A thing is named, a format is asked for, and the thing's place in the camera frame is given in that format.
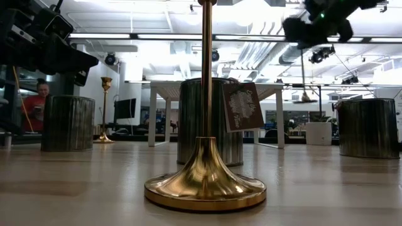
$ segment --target hanging tag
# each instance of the hanging tag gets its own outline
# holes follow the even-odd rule
[[[230,83],[222,85],[222,88],[226,132],[264,127],[264,119],[255,83]]]

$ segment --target track light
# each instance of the track light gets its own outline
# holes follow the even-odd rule
[[[342,80],[341,84],[342,85],[352,85],[352,84],[356,84],[356,83],[359,83],[359,78],[357,78],[356,75],[353,75],[351,77],[344,78]]]
[[[333,45],[331,47],[323,47],[319,49],[319,51],[314,51],[313,55],[310,57],[310,59],[308,59],[308,61],[311,63],[321,63],[335,52],[336,51]]]

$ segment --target fluorescent light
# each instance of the fluorescent light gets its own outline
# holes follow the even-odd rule
[[[371,43],[381,42],[381,43],[402,43],[402,38],[372,38]]]
[[[72,33],[69,38],[82,39],[130,39],[130,34],[97,34],[97,33]]]
[[[339,37],[329,37],[327,38],[328,42],[334,42],[334,43],[338,43],[338,39]],[[351,38],[349,41],[347,42],[362,42],[363,38]]]
[[[202,46],[191,46],[191,51],[202,51]]]
[[[272,42],[284,42],[285,37],[282,35],[275,36],[263,36],[263,35],[216,35],[217,41],[272,41]]]
[[[140,40],[201,40],[202,35],[138,34]]]
[[[130,80],[126,80],[124,82],[125,83],[151,83],[150,81],[130,81]]]
[[[98,40],[185,40],[201,41],[201,34],[162,34],[162,33],[72,33],[71,39]],[[283,35],[213,35],[213,41],[256,41],[256,42],[287,42]],[[329,43],[338,43],[339,37],[328,37]],[[347,43],[389,43],[400,44],[402,37],[353,37]]]

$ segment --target brass stanchion post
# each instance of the brass stanchion post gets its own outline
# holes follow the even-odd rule
[[[110,144],[114,143],[114,141],[110,140],[106,136],[106,95],[107,90],[111,87],[112,78],[102,77],[102,88],[104,90],[104,99],[103,99],[103,117],[102,117],[102,132],[100,133],[100,137],[94,141],[97,144]]]
[[[200,212],[238,210],[263,202],[266,187],[261,181],[235,175],[221,160],[214,137],[212,115],[212,6],[217,0],[198,0],[203,6],[202,20],[202,135],[194,152],[177,173],[149,179],[145,197],[156,204]]]

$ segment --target metallic stool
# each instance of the metallic stool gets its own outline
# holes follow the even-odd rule
[[[243,165],[242,132],[226,132],[222,84],[227,78],[212,78],[212,136],[226,166]],[[202,135],[201,78],[182,82],[180,86],[177,163],[185,164],[194,151],[196,137]]]
[[[399,159],[393,99],[348,100],[337,110],[341,155]]]
[[[92,150],[95,100],[71,95],[46,99],[42,151]]]

